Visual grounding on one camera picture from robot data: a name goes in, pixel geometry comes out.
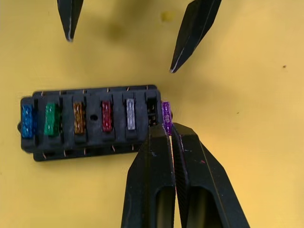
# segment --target purple fuse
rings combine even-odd
[[[172,118],[171,118],[171,106],[170,102],[162,102],[162,117],[163,117],[163,126],[165,127],[168,135],[171,135],[172,128]]]

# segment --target red fuse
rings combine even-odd
[[[103,101],[103,131],[104,132],[111,132],[112,131],[112,109],[111,109],[111,102],[110,101]]]

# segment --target yellow surface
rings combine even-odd
[[[225,167],[251,227],[304,227],[304,1],[223,0],[171,75],[187,4],[85,0],[70,44],[55,0],[1,1],[1,228],[120,227],[135,154],[34,162],[20,149],[19,103],[41,89],[142,84]]]

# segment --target small hole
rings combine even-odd
[[[98,120],[98,116],[97,115],[91,115],[90,116],[90,120],[93,120],[93,121],[96,121],[96,120]]]

